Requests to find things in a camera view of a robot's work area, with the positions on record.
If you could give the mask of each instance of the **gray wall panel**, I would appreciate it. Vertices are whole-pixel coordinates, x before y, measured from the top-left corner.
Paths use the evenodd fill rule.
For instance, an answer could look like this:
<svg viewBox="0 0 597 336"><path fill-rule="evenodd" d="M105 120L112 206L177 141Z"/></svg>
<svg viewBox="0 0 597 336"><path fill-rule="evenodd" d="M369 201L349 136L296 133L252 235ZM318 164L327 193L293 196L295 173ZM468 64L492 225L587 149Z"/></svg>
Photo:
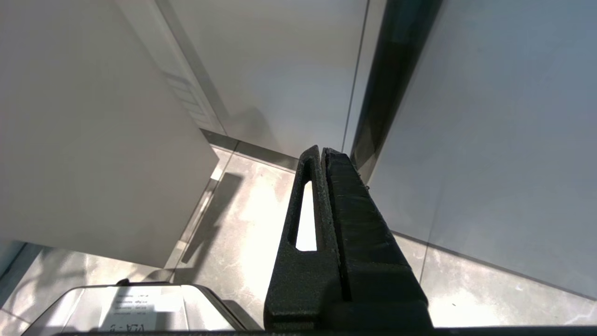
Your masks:
<svg viewBox="0 0 597 336"><path fill-rule="evenodd" d="M597 297L596 16L444 2L370 182L394 230Z"/></svg>

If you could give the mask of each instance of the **tile floor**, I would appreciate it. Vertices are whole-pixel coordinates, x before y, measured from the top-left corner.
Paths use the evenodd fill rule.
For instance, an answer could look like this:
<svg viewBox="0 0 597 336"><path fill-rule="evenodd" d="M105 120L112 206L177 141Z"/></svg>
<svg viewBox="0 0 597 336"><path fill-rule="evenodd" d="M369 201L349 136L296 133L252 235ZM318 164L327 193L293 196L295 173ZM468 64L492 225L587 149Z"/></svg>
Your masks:
<svg viewBox="0 0 597 336"><path fill-rule="evenodd" d="M0 310L0 335L20 335L72 287L126 277L205 285L262 326L296 161L271 160L271 152L256 154L251 145L220 145L213 146L220 161L212 180L165 269L32 246L33 262ZM597 324L594 301L395 238L427 293L435 326Z"/></svg>

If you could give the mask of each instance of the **white wall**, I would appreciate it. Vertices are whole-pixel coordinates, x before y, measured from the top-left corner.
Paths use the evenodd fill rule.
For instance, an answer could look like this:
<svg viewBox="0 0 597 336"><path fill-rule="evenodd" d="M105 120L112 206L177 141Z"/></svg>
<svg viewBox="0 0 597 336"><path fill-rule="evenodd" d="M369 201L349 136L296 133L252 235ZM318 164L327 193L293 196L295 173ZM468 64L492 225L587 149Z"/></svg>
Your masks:
<svg viewBox="0 0 597 336"><path fill-rule="evenodd" d="M393 230L597 297L596 18L444 2L370 181Z"/></svg>
<svg viewBox="0 0 597 336"><path fill-rule="evenodd" d="M342 149L366 0L161 3L228 136L294 157Z"/></svg>

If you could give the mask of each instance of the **white cabinet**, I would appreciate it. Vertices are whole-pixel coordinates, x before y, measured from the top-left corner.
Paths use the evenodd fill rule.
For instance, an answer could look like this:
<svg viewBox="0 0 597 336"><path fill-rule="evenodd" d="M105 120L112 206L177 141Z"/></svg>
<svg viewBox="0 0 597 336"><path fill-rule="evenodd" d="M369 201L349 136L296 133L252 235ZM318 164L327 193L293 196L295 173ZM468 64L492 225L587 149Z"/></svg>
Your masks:
<svg viewBox="0 0 597 336"><path fill-rule="evenodd" d="M215 153L113 1L0 13L2 238L163 267Z"/></svg>

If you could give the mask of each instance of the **paper label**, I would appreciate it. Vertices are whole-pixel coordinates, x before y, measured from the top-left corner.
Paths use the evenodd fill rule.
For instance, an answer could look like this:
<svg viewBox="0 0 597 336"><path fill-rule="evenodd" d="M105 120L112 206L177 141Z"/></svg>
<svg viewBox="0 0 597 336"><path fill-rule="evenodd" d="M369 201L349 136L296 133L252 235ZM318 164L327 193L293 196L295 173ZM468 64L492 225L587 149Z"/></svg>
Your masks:
<svg viewBox="0 0 597 336"><path fill-rule="evenodd" d="M114 287L102 305L99 331L154 331L159 286Z"/></svg>

